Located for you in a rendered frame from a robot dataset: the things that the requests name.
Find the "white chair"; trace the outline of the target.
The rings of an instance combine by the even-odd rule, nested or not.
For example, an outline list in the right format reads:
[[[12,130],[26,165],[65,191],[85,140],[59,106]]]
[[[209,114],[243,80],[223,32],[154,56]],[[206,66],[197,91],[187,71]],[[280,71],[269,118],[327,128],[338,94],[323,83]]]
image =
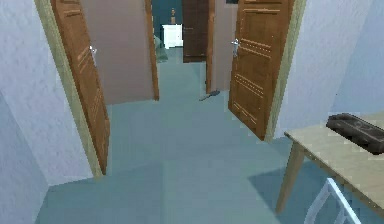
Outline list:
[[[317,224],[318,215],[333,208],[330,224],[362,224],[336,182],[327,178],[307,210],[304,224]]]

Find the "dark long object on floor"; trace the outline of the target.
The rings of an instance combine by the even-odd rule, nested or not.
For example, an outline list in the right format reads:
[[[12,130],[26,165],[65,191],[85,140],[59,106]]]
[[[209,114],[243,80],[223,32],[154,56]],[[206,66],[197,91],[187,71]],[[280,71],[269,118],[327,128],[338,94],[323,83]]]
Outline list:
[[[206,100],[206,99],[208,99],[208,98],[210,98],[212,96],[217,96],[219,94],[220,94],[219,90],[212,91],[209,94],[207,94],[207,95],[203,96],[202,98],[200,98],[199,101],[204,101],[204,100]]]

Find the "brown wooden room door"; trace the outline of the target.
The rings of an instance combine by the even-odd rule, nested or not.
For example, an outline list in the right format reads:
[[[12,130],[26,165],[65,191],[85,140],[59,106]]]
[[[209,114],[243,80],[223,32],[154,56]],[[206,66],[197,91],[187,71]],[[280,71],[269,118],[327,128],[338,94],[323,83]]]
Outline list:
[[[89,46],[90,37],[80,0],[50,0],[85,112],[92,143],[103,175],[107,171],[110,121],[98,70]]]
[[[239,0],[229,110],[260,140],[267,136],[295,0]]]

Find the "white cabinet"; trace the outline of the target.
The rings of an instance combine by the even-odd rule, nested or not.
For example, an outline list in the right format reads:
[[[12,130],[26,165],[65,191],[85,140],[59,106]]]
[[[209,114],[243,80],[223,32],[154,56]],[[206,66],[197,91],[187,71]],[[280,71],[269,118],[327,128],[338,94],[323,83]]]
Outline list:
[[[163,30],[166,49],[183,46],[181,24],[163,25]]]

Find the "dark brown wooden door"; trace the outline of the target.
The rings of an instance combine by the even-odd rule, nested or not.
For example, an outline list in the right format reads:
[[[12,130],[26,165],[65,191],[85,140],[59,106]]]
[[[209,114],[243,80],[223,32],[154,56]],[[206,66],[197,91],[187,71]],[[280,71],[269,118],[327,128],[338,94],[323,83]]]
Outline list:
[[[183,62],[206,60],[209,0],[182,0]]]

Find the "light wooden table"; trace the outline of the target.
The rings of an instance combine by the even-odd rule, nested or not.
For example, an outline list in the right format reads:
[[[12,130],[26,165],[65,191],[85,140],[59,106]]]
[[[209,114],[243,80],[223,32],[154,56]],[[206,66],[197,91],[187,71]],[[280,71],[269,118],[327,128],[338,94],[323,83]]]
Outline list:
[[[285,132],[292,141],[275,211],[284,210],[307,157],[384,219],[384,153],[372,155],[324,123]]]

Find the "black remote control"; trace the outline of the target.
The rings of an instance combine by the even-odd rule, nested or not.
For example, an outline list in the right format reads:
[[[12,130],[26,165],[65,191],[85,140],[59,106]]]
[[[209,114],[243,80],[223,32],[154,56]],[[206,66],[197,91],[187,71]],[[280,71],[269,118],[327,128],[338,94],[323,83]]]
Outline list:
[[[384,153],[384,129],[355,115],[340,113],[328,117],[326,127],[373,155]]]

